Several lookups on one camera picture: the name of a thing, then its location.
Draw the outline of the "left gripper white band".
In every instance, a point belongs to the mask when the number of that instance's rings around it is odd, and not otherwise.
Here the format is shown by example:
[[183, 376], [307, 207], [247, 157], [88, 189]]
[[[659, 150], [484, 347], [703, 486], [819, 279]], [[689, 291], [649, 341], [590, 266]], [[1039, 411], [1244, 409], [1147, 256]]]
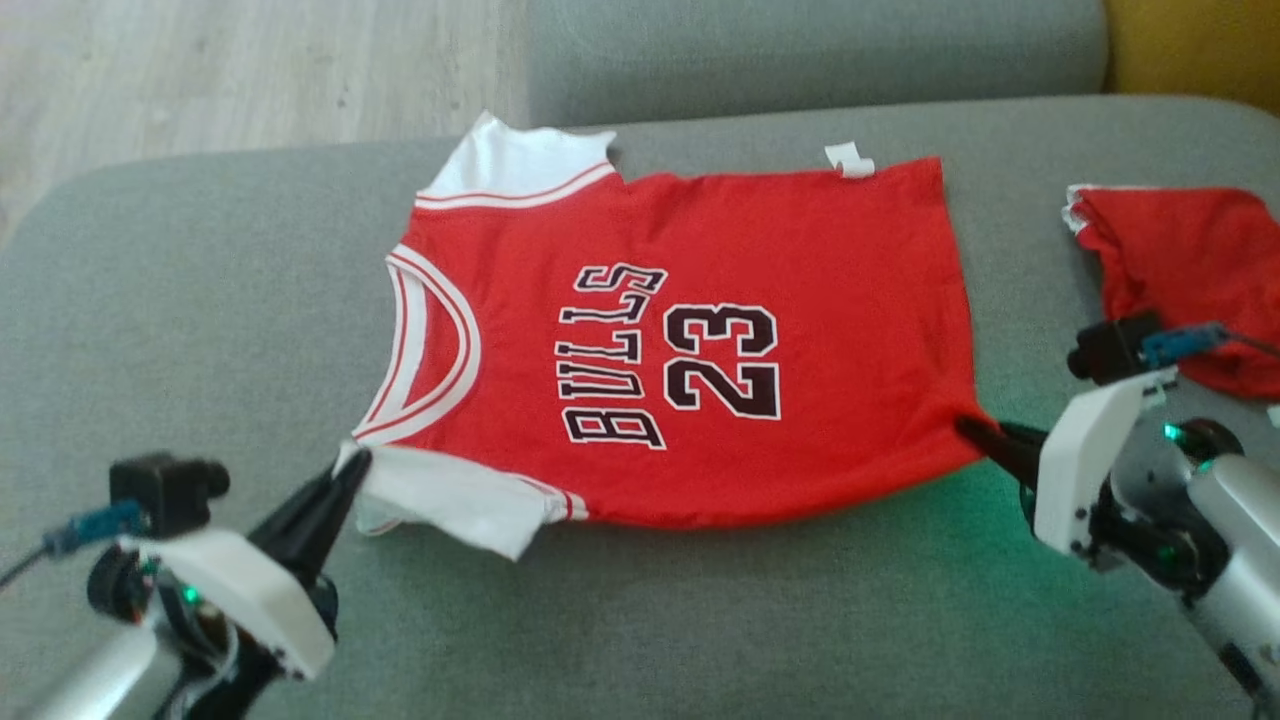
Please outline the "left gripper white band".
[[179, 600], [216, 610], [285, 674], [310, 682], [332, 661], [335, 641], [302, 585], [321, 575], [371, 466], [372, 454], [357, 450], [306, 480], [255, 527], [259, 548], [227, 529], [175, 539], [123, 536], [118, 546], [173, 579]]

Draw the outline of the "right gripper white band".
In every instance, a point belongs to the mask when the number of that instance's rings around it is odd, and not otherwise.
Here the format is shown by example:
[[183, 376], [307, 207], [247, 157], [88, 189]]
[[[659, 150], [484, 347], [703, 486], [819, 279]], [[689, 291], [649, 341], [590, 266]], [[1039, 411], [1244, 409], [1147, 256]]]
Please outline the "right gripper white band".
[[1074, 557], [1121, 557], [1105, 538], [1151, 521], [1179, 491], [1179, 450], [1166, 436], [1166, 369], [1075, 396], [1051, 432], [1018, 421], [959, 416], [955, 430], [1020, 487], [1036, 491], [1030, 530], [1048, 548]]

